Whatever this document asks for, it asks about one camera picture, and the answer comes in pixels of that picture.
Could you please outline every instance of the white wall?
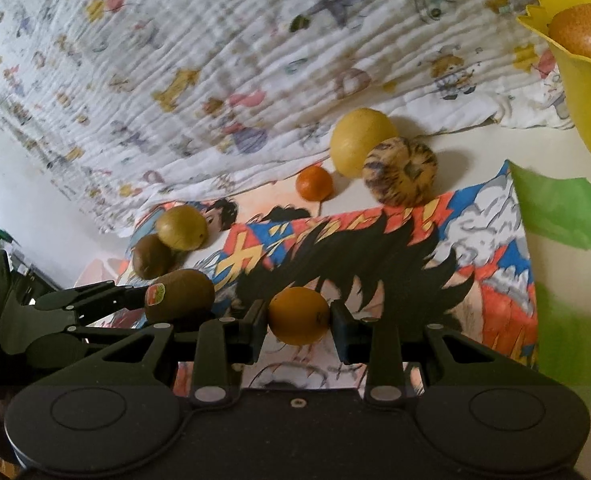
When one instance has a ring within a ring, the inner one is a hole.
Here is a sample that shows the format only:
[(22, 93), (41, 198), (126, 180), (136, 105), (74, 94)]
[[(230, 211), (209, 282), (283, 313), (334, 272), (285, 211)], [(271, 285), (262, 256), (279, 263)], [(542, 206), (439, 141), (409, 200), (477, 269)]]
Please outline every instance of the white wall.
[(61, 286), (72, 286), (95, 258), (121, 258), (126, 239), (100, 234), (24, 148), (0, 129), (0, 228)]

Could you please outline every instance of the yellow bucket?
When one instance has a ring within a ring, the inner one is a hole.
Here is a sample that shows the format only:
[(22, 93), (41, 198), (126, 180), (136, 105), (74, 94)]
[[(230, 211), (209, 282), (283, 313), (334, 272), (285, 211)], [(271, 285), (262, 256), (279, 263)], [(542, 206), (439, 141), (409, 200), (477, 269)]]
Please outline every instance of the yellow bucket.
[(578, 4), (591, 3), (591, 0), (538, 0), (538, 2), (539, 6), (527, 6), (527, 15), (519, 16), (517, 20), (549, 42), (560, 69), (569, 114), (580, 137), (591, 152), (591, 59), (570, 53), (548, 36), (549, 23), (554, 15)]

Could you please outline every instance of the yellow object with black outline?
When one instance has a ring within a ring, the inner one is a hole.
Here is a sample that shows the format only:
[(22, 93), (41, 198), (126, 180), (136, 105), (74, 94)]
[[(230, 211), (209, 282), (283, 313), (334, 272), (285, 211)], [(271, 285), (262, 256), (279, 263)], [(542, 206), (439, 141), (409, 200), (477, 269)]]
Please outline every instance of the yellow object with black outline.
[(527, 15), (517, 20), (549, 43), (560, 69), (567, 107), (580, 137), (591, 152), (591, 59), (572, 54), (548, 36), (549, 23), (562, 10), (591, 0), (538, 0), (539, 6), (527, 6)]

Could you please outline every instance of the green painted area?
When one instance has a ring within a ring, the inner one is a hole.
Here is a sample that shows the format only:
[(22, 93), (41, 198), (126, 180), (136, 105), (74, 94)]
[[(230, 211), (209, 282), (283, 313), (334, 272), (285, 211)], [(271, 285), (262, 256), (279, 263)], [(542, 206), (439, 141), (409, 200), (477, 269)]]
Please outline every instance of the green painted area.
[(591, 183), (559, 180), (511, 163), (515, 192), (528, 232), (579, 249), (591, 249)]
[(579, 313), (535, 284), (539, 370), (574, 388), (591, 406), (591, 316)]

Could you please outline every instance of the white patterned cloth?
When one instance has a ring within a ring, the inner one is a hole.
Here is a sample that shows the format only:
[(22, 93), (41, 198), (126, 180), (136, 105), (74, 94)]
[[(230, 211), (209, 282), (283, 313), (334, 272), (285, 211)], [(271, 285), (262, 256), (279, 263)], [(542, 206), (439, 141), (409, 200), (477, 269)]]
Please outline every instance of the white patterned cloth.
[(429, 134), (569, 126), (552, 54), (515, 22), (535, 1), (0, 0), (0, 123), (129, 235), (155, 203), (301, 170), (358, 106)]

